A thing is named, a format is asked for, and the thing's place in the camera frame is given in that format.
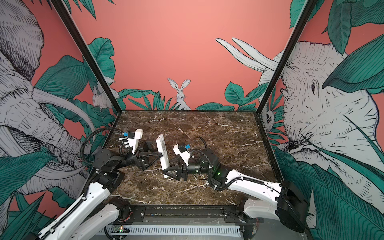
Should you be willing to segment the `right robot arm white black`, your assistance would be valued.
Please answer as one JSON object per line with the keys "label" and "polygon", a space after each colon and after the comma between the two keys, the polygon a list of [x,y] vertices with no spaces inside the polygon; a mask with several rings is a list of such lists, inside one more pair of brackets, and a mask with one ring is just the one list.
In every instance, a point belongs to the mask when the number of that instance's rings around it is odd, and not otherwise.
{"label": "right robot arm white black", "polygon": [[178,165],[163,166],[163,175],[175,180],[187,180],[188,175],[205,174],[208,184],[215,191],[231,190],[250,196],[240,204],[240,212],[249,219],[279,220],[288,229],[303,233],[307,228],[309,202],[294,183],[262,181],[226,166],[210,148],[187,149],[178,155]]}

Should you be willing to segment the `white remote control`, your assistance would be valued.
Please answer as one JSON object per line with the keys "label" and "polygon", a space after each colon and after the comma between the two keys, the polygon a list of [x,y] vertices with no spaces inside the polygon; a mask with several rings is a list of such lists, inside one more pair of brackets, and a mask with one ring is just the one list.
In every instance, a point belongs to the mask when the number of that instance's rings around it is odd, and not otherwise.
{"label": "white remote control", "polygon": [[169,157],[166,149],[166,143],[164,139],[164,135],[159,135],[156,139],[156,144],[158,148],[158,152],[163,156],[160,158],[162,170],[165,170],[170,167]]}

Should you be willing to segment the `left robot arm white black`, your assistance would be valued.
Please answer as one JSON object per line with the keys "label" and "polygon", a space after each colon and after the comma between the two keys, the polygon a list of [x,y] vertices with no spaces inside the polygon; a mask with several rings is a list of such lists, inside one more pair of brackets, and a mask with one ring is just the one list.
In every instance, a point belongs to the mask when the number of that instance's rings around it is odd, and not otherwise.
{"label": "left robot arm white black", "polygon": [[39,233],[30,232],[26,240],[89,240],[108,224],[118,221],[126,223],[133,218],[134,210],[129,201],[112,198],[107,205],[92,217],[89,215],[98,205],[113,193],[124,179],[125,173],[120,169],[138,165],[145,170],[151,166],[146,159],[165,158],[169,162],[165,142],[161,139],[145,141],[134,145],[134,150],[127,155],[102,149],[96,154],[93,167],[96,172],[91,177],[80,197],[56,220]]}

